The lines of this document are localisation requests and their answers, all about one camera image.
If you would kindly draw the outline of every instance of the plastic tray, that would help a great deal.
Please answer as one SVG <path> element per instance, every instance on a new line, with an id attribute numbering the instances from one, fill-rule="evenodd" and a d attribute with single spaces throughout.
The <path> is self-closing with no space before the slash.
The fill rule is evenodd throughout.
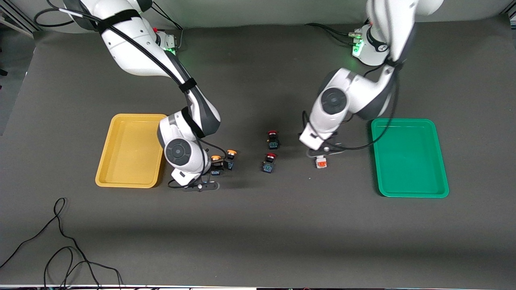
<path id="1" fill-rule="evenodd" d="M 107 132 L 95 177 L 103 187 L 153 187 L 159 177 L 163 149 L 157 138 L 161 114 L 118 114 Z"/>
<path id="2" fill-rule="evenodd" d="M 388 119 L 371 122 L 373 139 Z M 428 119 L 393 119 L 374 144 L 378 187 L 386 197 L 444 198 L 448 181 L 437 130 Z"/>

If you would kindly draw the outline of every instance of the green indicator light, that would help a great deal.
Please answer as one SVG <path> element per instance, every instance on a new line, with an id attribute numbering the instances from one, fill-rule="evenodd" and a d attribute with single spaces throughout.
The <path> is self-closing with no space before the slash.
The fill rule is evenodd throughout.
<path id="1" fill-rule="evenodd" d="M 353 55 L 354 56 L 359 56 L 360 53 L 362 52 L 362 47 L 364 47 L 364 41 L 361 39 L 358 43 L 356 43 L 354 45 Z"/>
<path id="2" fill-rule="evenodd" d="M 175 55 L 175 49 L 167 49 L 166 51 L 170 51 L 171 53 L 173 53 Z"/>

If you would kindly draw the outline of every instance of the green tray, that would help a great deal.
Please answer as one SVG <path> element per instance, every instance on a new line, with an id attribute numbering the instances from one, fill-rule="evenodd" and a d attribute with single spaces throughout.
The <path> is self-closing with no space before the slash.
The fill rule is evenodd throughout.
<path id="1" fill-rule="evenodd" d="M 371 122 L 373 140 L 388 119 Z M 448 180 L 437 130 L 428 119 L 393 119 L 374 144 L 378 187 L 386 197 L 444 198 Z"/>

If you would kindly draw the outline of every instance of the yellow tray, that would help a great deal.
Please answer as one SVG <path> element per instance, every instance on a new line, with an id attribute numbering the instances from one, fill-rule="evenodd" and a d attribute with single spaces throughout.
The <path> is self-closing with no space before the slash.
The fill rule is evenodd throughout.
<path id="1" fill-rule="evenodd" d="M 102 187 L 151 188 L 163 160 L 157 129 L 161 114 L 118 114 L 111 119 L 95 182 Z"/>

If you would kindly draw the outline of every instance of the metal frame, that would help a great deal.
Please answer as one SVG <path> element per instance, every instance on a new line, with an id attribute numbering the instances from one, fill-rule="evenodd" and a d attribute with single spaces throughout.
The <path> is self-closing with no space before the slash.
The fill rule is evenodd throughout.
<path id="1" fill-rule="evenodd" d="M 512 1 L 501 13 L 509 14 L 511 28 L 516 29 L 516 0 Z"/>
<path id="2" fill-rule="evenodd" d="M 16 22 L 24 31 L 32 34 L 35 31 L 43 30 L 34 23 L 30 17 L 25 15 L 11 0 L 0 0 L 0 10 Z"/>

